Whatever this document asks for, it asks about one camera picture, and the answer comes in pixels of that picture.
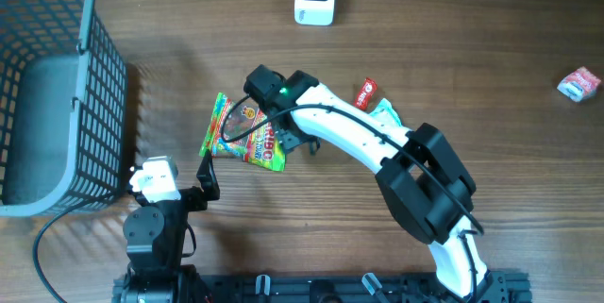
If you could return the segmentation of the green Haribo candy bag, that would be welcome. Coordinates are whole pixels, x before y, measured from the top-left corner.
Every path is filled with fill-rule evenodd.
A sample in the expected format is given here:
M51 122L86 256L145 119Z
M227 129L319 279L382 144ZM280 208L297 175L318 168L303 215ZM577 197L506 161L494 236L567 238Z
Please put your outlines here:
M267 123L238 141L226 143L233 137L267 118L251 100L244 100L235 110L236 102L224 93L218 93L210 125L199 150L203 157L208 151L215 158L239 158L275 172L282 172L286 165L286 155L277 141L275 130Z

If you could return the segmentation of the red package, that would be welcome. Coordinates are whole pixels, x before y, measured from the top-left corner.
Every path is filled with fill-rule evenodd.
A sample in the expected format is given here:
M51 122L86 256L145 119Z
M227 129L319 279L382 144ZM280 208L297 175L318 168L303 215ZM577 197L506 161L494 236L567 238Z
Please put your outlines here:
M364 82L355 97L353 105L357 109L366 110L373 95L377 92L378 85L372 78L365 78Z

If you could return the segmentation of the light blue tissue packet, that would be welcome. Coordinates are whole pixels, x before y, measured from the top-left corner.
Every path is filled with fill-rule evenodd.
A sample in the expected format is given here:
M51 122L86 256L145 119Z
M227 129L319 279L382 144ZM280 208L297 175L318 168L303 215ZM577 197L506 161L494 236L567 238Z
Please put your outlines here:
M369 115L385 126L402 127L401 119L391 102L382 98Z

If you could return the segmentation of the small red snack packet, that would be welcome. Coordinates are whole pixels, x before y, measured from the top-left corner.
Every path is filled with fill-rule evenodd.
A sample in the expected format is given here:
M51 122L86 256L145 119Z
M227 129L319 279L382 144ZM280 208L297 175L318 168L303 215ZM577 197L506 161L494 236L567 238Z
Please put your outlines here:
M567 75L557 86L557 90L570 100L579 103L596 95L602 80L586 67L579 67Z

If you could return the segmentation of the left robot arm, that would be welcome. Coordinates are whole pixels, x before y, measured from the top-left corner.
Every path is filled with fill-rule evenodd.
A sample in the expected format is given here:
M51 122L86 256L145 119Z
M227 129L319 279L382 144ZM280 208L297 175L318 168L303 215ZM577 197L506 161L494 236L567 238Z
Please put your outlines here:
M208 208L220 198L207 151L196 173L200 185L187 189L176 186L178 170L173 159L146 159L130 168L131 193L140 207L123 225L129 264L126 273L114 281L112 301L117 303L209 303L208 285L193 265L181 261L193 252L183 251L185 236L195 237L188 214Z

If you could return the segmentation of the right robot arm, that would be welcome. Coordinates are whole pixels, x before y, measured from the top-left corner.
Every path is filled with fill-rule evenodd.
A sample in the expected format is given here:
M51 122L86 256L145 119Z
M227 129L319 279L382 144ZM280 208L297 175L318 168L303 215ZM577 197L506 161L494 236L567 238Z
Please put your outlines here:
M440 130L381 123L302 71L285 78L259 65L243 90L286 150L325 140L367 167L396 222L428 246L440 284L457 299L478 300L488 268L474 242L484 232L472 214L476 183Z

